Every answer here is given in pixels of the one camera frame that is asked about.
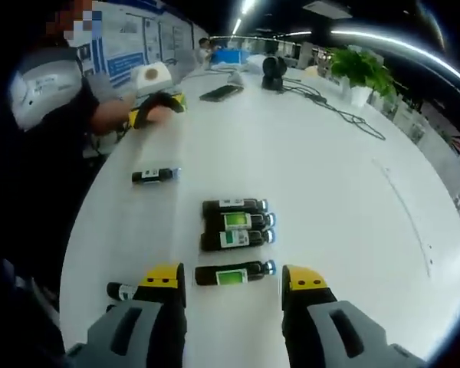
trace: ceiling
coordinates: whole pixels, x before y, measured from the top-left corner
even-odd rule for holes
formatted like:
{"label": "ceiling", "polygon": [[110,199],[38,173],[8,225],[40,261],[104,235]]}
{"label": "ceiling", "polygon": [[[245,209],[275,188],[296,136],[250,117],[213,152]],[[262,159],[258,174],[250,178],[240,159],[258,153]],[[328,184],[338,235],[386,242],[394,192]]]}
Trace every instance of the ceiling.
{"label": "ceiling", "polygon": [[[165,0],[210,35],[230,35],[241,15],[244,0]],[[334,0],[352,15],[350,19],[333,20],[303,9],[313,0],[256,0],[242,17],[238,35],[272,36],[311,30],[312,34],[285,38],[301,43],[309,41],[322,46],[338,45],[330,36],[332,27],[361,26],[387,31],[390,35],[438,55],[460,71],[460,0]],[[341,40],[356,43],[355,40]],[[442,111],[460,130],[460,94],[441,82],[434,73],[416,60],[373,48],[385,57],[396,80],[423,99],[437,100]]]}

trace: person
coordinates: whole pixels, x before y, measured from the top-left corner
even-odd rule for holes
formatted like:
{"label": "person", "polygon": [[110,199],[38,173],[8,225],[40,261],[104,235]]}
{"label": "person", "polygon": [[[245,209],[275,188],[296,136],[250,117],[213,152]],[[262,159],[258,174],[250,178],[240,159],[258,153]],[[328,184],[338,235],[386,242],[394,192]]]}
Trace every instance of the person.
{"label": "person", "polygon": [[212,48],[208,38],[201,38],[199,40],[199,49],[196,58],[199,64],[203,66],[209,65],[212,58]]}
{"label": "person", "polygon": [[[56,21],[26,49],[25,60],[46,49],[68,49],[64,34],[89,7],[90,2],[73,0],[67,10],[57,12]],[[70,102],[33,126],[21,126],[10,99],[0,106],[0,222],[10,226],[1,234],[1,251],[57,306],[67,242],[90,180],[82,157],[85,135],[104,135],[127,122],[134,96],[100,103],[82,77]]]}

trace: office desk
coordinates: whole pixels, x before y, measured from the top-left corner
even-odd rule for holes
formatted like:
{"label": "office desk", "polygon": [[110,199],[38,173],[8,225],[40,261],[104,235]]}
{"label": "office desk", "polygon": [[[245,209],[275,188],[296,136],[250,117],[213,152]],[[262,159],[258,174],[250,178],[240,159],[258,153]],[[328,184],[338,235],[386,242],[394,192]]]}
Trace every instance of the office desk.
{"label": "office desk", "polygon": [[[289,77],[301,77],[290,71]],[[245,90],[222,103],[199,101],[224,74],[182,82],[189,111],[130,131],[99,172],[71,234],[61,282],[66,348],[110,303],[107,282],[137,284],[166,262],[186,266],[186,367],[284,367],[281,266],[320,272],[414,354],[429,358],[460,317],[460,219],[423,154],[373,108],[357,110],[339,87],[306,80],[338,109],[364,117],[377,140],[292,93]],[[146,164],[177,163],[178,182],[132,187]],[[277,241],[257,249],[199,254],[205,199],[266,198]],[[274,259],[278,274],[228,287],[192,283],[197,265]]]}

